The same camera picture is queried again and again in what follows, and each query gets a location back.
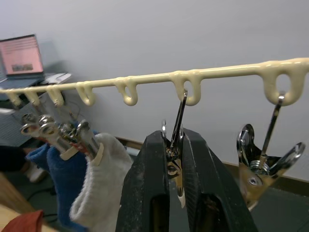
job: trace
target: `laptop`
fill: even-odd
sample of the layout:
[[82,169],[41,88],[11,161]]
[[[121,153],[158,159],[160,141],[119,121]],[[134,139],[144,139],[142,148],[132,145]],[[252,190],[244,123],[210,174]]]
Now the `laptop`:
[[[35,35],[0,40],[0,54],[6,78],[0,88],[25,88],[44,80],[43,65]],[[0,94],[0,101],[8,100]]]

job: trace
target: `pink screen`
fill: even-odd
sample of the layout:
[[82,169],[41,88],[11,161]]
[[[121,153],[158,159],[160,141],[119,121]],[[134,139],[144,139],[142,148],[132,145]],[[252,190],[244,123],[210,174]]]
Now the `pink screen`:
[[0,51],[8,75],[43,72],[39,47],[34,36],[2,41]]

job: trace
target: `red cloth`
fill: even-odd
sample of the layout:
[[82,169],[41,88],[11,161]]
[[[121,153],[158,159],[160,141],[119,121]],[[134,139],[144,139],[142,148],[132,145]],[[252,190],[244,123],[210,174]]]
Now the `red cloth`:
[[43,211],[22,214],[11,220],[2,232],[41,232]]

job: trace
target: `drying rack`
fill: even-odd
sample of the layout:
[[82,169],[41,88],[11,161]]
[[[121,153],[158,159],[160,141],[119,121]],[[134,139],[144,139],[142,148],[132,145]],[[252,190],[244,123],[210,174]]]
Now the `drying rack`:
[[182,100],[184,94],[184,83],[189,81],[193,87],[193,95],[188,97],[186,104],[195,105],[201,98],[201,81],[210,78],[223,78],[234,76],[258,75],[263,79],[264,93],[266,98],[273,104],[277,103],[279,92],[276,88],[276,79],[281,74],[289,76],[291,88],[285,95],[283,105],[291,105],[296,102],[304,88],[305,76],[309,72],[309,58],[295,58],[282,61],[267,61],[257,64],[237,65],[222,68],[193,69],[189,71],[175,71],[160,74],[118,77],[114,79],[84,81],[70,84],[27,87],[15,89],[3,89],[10,101],[19,106],[22,102],[18,94],[24,93],[33,105],[40,105],[38,92],[47,92],[56,106],[62,106],[64,100],[62,90],[76,89],[82,101],[91,106],[95,103],[95,94],[92,89],[97,87],[116,86],[122,94],[124,102],[133,106],[138,101],[136,86],[148,83],[173,82],[176,87],[178,98]]

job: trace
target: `metal clip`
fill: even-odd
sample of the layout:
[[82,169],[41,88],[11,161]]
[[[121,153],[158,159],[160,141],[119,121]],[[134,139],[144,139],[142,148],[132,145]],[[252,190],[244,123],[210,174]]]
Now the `metal clip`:
[[21,127],[21,134],[37,138],[39,134],[39,125],[37,123],[27,123]]
[[62,139],[58,132],[58,126],[52,122],[43,124],[39,129],[40,136],[46,138],[60,153],[64,153],[71,148],[71,145]]
[[82,144],[81,139],[77,135],[77,129],[71,123],[61,123],[58,126],[59,135],[66,141],[68,141],[73,147],[75,147],[80,152],[87,154],[88,151],[86,147]]
[[90,129],[90,125],[86,120],[81,121],[77,126],[77,135],[81,143],[87,150],[87,155],[93,160],[99,151],[99,144],[94,133]]
[[37,112],[38,115],[46,114],[46,109],[41,102],[38,105],[32,104],[32,106],[33,106],[33,108],[35,109],[35,111]]
[[23,124],[38,123],[38,118],[33,113],[27,113],[21,117],[21,122]]
[[38,118],[39,126],[42,126],[46,123],[54,123],[54,122],[55,122],[54,118],[51,117],[50,115],[41,115]]
[[162,121],[161,136],[166,145],[168,176],[176,182],[178,196],[183,196],[183,175],[182,175],[182,155],[183,155],[183,111],[187,100],[188,91],[184,91],[183,100],[180,102],[176,122],[171,141],[166,138],[166,121]]
[[262,150],[253,142],[254,130],[251,124],[245,125],[237,138],[240,190],[250,210],[257,205],[264,191],[300,158],[306,147],[304,143],[298,143],[283,157],[266,154],[283,101],[284,94],[280,94]]

